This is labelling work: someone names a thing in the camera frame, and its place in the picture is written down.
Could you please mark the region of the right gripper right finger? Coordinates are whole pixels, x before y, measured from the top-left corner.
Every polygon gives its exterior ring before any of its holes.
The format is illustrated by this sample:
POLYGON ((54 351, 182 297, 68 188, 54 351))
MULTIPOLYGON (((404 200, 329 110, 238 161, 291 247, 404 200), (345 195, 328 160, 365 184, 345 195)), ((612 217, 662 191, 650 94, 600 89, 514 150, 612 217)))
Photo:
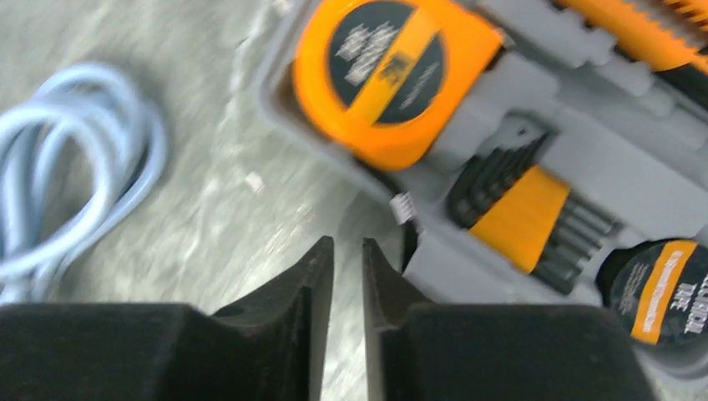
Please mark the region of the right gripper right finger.
POLYGON ((581 305, 443 304, 362 242, 371 400, 653 400, 628 336, 581 305))

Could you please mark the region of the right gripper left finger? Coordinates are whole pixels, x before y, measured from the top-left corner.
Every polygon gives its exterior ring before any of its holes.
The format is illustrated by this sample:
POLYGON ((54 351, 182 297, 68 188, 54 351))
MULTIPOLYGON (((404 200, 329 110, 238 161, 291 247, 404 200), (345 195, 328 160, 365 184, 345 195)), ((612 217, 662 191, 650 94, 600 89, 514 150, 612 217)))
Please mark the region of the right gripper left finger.
POLYGON ((207 314, 186 303, 1 310, 4 400, 318 400, 334 241, 207 314))

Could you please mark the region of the grey tool tray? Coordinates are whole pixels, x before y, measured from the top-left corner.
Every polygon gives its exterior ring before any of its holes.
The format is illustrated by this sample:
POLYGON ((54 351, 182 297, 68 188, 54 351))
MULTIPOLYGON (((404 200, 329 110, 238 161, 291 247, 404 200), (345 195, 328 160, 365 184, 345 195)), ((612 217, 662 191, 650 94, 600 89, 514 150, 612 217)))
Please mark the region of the grey tool tray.
MULTIPOLYGON (((696 103, 621 53, 613 34, 558 1, 454 1, 500 28, 504 51, 426 154, 389 171, 327 138, 297 102, 292 64, 320 2, 294 2, 279 24, 254 82, 260 106, 312 154, 389 204, 406 238, 402 274, 431 299, 609 310, 595 280, 612 251, 670 238, 707 247, 707 102, 696 103), (539 166, 618 222, 582 262, 568 295, 521 272, 447 212, 448 192, 474 155, 496 145, 517 149, 542 135, 549 140, 539 166)), ((674 348, 630 338, 652 373, 706 385, 707 337, 674 348)))

